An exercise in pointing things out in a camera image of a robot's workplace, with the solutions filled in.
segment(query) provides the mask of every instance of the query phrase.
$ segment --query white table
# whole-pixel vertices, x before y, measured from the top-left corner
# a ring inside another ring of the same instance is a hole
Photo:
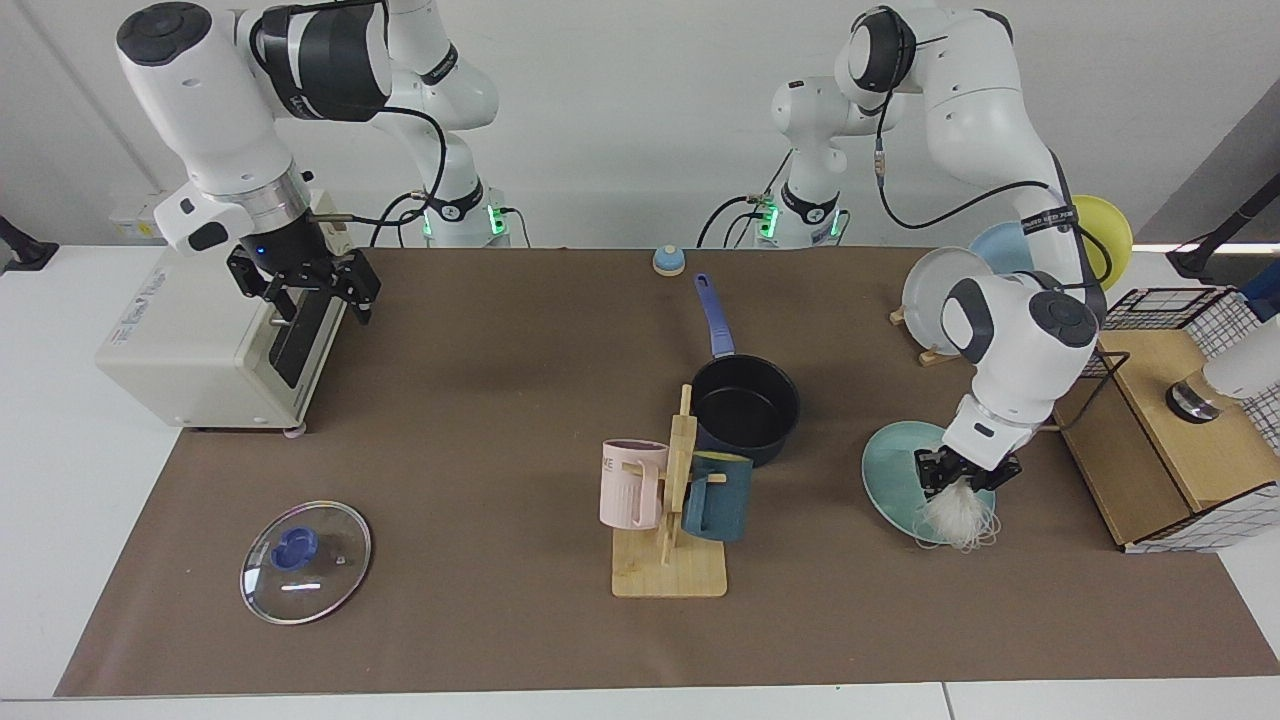
[[[64,247],[36,274],[0,277],[0,702],[9,717],[1258,717],[1280,678],[922,683],[801,688],[577,691],[221,698],[49,698],[178,432],[93,366],[93,352],[159,249]],[[1152,255],[1129,286],[1185,281]],[[1124,292],[1115,288],[1115,295]],[[1280,533],[1222,559],[1280,647]]]

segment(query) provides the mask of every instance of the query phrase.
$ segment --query white plate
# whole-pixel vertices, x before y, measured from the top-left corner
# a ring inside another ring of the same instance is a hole
[[[957,282],[991,274],[991,265],[964,247],[940,247],[920,258],[902,284],[906,329],[915,342],[938,355],[960,355],[942,332],[942,305]]]

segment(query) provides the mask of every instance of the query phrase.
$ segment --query yellow plate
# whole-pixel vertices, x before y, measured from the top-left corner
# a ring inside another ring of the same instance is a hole
[[[1098,242],[1111,255],[1111,277],[1102,283],[1102,288],[1108,290],[1120,281],[1120,275],[1129,266],[1129,258],[1133,256],[1133,229],[1129,227],[1129,220],[1125,219],[1124,213],[1101,197],[1073,195],[1071,200],[1080,214],[1080,227],[1098,238]],[[1106,270],[1106,261],[1102,258],[1102,252],[1088,238],[1084,240],[1084,250],[1089,256],[1089,266],[1093,268],[1093,274],[1102,277],[1103,270]]]

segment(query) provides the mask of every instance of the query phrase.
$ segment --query white wall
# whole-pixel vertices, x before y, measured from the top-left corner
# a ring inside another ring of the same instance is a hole
[[[26,4],[146,169],[163,184],[179,184],[180,164],[114,59],[115,27],[145,0],[0,3]],[[773,91],[831,73],[863,8],[836,0],[440,4],[458,47],[502,92],[495,124],[466,133],[481,174],[525,209],[535,243],[575,246],[691,242],[719,200],[762,188],[786,151],[769,122]],[[986,5],[1012,20],[1032,119],[1073,190],[1114,200],[1135,228],[1280,77],[1274,0]],[[0,101],[12,102],[8,83]],[[35,94],[31,102],[51,108],[59,99]],[[23,132],[14,137],[5,126],[0,140],[23,142]],[[291,120],[280,132],[343,209],[376,213],[420,182],[396,143],[372,128]],[[841,142],[851,158],[844,200],[855,224],[847,240],[963,243],[1011,219],[993,201],[934,231],[897,231],[874,195],[869,141]],[[932,215],[972,195],[932,167],[919,118],[886,142],[899,214]],[[101,173],[102,191],[119,172]]]
[[[40,240],[110,242],[114,196],[159,187],[59,53],[0,0],[0,214]]]

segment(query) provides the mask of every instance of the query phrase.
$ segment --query pink mug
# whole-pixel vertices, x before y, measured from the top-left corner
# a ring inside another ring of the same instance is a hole
[[[621,530],[648,530],[662,516],[658,475],[667,469],[667,446],[648,439],[604,442],[600,470],[600,521]]]

